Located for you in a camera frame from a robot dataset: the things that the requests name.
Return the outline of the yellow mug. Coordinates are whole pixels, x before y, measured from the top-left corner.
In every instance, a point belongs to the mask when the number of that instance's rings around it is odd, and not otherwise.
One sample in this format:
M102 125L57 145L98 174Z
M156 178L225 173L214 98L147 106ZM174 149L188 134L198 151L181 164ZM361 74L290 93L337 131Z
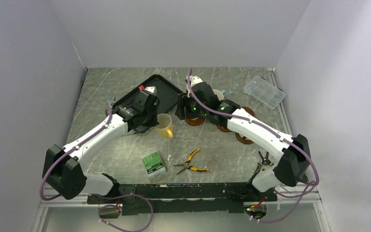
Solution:
M155 128L159 135L164 138L174 138L172 118L169 114L158 114L157 122Z

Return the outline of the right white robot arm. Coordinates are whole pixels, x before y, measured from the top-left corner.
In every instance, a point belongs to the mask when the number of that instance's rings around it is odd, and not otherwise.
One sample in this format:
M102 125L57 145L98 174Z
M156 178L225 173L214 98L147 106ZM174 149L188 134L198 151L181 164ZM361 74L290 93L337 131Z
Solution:
M180 120L207 119L259 145L277 160L270 168L254 174L247 187L247 195L253 201L260 200L273 187L296 186L310 166L306 137L280 132L237 103L228 99L220 101L206 82L191 84L190 93L178 95L175 114Z

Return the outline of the brown wooden coaster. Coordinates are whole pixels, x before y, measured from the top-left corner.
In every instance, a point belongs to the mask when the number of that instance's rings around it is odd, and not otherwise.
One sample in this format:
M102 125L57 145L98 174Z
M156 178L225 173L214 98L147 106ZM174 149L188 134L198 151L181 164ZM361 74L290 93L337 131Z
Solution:
M254 143L253 141L247 139L245 136L241 136L239 133L235 133L235 136L236 136L237 140L239 142L241 142L242 144L250 145L250 144Z
M191 125L191 126L198 126L198 125L201 125L203 122L205 121L205 117L197 117L197 118L193 118L193 119L185 119L185 122L188 124L188 125Z
M256 117L255 112L251 108L247 106L242 106L241 108L244 109L249 115Z
M222 127L221 125L217 125L217 128L222 131L222 132L231 132L231 130L227 129L227 128L224 128Z

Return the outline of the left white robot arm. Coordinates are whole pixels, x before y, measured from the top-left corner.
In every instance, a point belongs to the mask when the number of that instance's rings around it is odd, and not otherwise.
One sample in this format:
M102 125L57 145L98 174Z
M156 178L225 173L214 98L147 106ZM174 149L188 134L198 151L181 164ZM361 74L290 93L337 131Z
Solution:
M118 181L108 174L87 173L84 164L111 140L138 127L155 126L158 104L157 88L146 87L137 92L128 104L107 109L107 117L82 137L63 147L51 146L44 162L41 199L53 199L43 194L44 185L48 184L66 200L87 193L98 195L107 203L115 202L120 194Z

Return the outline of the blue mug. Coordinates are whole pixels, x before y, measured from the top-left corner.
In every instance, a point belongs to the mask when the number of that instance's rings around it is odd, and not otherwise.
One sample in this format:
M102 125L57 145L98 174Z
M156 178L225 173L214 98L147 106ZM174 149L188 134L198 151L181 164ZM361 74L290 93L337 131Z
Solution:
M217 96L217 98L218 98L219 101L223 101L224 100L224 94L223 94L222 91L217 90L217 89L213 89L213 93L215 94L215 96Z

